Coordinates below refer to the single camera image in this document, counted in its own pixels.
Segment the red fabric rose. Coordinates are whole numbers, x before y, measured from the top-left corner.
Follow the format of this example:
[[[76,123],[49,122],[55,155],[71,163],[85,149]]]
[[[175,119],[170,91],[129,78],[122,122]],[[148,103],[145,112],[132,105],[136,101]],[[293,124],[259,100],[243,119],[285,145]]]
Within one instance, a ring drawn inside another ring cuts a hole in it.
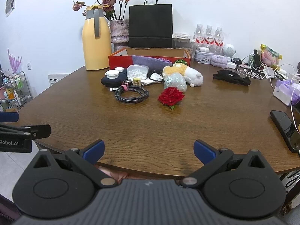
[[[173,110],[175,105],[184,97],[185,94],[176,87],[168,87],[158,96],[158,101]]]

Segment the yellow white plush toy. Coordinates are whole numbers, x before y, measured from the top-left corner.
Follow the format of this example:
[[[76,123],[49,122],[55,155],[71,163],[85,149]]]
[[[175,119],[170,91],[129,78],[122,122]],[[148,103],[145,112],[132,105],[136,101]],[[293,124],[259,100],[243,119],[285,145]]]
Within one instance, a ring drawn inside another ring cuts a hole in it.
[[[203,84],[203,75],[196,69],[185,64],[177,62],[172,66],[164,67],[162,71],[163,76],[171,75],[173,73],[180,73],[190,87],[202,86]]]

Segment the navy blue pouch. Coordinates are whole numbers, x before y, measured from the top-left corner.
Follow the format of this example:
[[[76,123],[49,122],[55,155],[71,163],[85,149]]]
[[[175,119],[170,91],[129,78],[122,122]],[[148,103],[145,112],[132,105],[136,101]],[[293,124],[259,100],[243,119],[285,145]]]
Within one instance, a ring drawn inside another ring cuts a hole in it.
[[[126,81],[127,81],[126,74],[119,73],[119,77],[116,79],[108,79],[106,76],[104,76],[101,79],[101,84],[108,88],[118,88]]]

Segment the white round lid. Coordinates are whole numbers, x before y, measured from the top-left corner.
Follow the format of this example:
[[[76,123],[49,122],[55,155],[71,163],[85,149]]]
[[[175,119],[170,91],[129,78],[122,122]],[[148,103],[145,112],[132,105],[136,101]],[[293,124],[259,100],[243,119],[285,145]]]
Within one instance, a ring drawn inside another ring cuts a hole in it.
[[[118,70],[108,70],[106,73],[105,73],[105,76],[108,78],[108,79],[116,79],[119,77],[119,71]]]

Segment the bubble wrap packet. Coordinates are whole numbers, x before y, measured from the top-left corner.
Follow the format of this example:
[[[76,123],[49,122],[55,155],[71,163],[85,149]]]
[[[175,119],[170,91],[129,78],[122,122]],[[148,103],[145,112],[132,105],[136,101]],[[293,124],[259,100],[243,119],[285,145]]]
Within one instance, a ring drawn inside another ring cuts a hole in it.
[[[163,76],[164,79],[164,89],[169,87],[175,87],[180,92],[186,92],[187,90],[187,83],[184,77],[178,73],[166,74]]]

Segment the small yellow cube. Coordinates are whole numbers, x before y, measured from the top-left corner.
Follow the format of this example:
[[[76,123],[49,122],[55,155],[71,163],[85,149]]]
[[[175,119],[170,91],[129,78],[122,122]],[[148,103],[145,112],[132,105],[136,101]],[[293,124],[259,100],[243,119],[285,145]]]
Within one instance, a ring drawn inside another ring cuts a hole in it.
[[[140,78],[133,78],[132,83],[134,86],[141,86],[141,79]]]

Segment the small white bottle cap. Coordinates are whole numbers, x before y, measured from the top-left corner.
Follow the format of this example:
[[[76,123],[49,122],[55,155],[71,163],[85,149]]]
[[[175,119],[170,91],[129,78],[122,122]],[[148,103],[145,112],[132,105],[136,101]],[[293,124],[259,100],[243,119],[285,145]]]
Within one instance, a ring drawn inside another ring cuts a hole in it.
[[[124,72],[124,68],[123,67],[116,67],[115,70],[119,71],[120,73]]]

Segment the purple knitted cloth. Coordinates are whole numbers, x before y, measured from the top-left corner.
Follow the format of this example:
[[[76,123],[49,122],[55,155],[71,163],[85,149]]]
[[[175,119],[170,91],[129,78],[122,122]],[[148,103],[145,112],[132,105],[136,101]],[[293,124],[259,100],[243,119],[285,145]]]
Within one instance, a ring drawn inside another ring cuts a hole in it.
[[[170,60],[164,58],[155,58],[149,56],[132,55],[132,62],[134,65],[147,66],[151,71],[163,71],[164,67],[172,66]]]

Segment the metal storage rack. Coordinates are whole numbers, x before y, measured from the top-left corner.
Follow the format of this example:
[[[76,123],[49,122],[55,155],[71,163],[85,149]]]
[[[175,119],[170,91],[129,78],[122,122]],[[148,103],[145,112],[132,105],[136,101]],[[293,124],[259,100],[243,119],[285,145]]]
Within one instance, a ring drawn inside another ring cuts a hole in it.
[[[23,71],[1,78],[1,109],[20,110],[33,99],[26,75]]]

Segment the black cloth glove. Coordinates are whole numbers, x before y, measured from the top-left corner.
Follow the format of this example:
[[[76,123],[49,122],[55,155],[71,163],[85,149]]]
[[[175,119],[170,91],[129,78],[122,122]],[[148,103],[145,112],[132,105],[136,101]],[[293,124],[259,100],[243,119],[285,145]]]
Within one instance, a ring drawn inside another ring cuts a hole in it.
[[[242,78],[238,73],[230,70],[219,70],[216,74],[213,74],[213,79],[243,86],[249,86],[251,84],[249,77]]]

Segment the white purple gift box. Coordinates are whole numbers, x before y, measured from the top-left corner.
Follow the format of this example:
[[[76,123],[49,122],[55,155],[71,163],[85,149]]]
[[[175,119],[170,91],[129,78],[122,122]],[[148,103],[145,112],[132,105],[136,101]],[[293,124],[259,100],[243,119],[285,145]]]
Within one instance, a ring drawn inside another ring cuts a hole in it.
[[[292,106],[299,102],[299,83],[291,83],[290,80],[277,80],[273,96],[280,100],[286,106]]]

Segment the snack bag pink yellow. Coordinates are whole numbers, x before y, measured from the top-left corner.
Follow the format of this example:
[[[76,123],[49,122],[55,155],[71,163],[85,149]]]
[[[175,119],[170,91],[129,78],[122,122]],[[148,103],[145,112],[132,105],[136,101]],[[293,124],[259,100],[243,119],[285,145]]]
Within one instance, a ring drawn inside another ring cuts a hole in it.
[[[261,44],[260,51],[261,62],[269,67],[276,67],[282,59],[282,55],[280,53],[269,48],[267,45]]]

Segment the water bottle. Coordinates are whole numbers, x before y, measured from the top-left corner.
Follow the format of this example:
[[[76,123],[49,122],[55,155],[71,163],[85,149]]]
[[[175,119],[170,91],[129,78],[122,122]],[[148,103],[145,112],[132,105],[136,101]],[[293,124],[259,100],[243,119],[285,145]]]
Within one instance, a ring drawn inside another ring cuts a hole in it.
[[[204,45],[207,48],[212,48],[214,45],[214,35],[213,35],[213,27],[211,25],[208,25],[205,31],[204,35]]]
[[[202,47],[204,45],[204,31],[203,31],[203,25],[197,24],[196,31],[194,33],[194,49],[198,49],[199,47]]]
[[[222,28],[217,27],[214,33],[214,52],[215,54],[220,54],[223,48],[224,36],[222,34]]]

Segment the water bottle middle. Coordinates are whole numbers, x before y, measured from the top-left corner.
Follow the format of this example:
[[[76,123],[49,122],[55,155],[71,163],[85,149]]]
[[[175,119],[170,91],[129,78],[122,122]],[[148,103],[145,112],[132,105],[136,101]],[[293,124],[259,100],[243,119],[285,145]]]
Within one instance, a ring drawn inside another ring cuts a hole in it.
[[[204,45],[207,48],[212,48],[214,45],[214,35],[213,35],[213,27],[211,25],[208,25],[205,31],[204,35]]]

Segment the water bottle left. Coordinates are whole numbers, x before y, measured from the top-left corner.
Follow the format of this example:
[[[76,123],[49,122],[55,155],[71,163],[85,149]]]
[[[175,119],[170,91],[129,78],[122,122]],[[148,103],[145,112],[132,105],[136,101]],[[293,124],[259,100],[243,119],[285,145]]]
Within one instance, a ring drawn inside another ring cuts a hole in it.
[[[203,25],[197,24],[196,31],[194,33],[194,49],[198,49],[199,47],[202,47],[204,45],[204,31],[203,31]]]

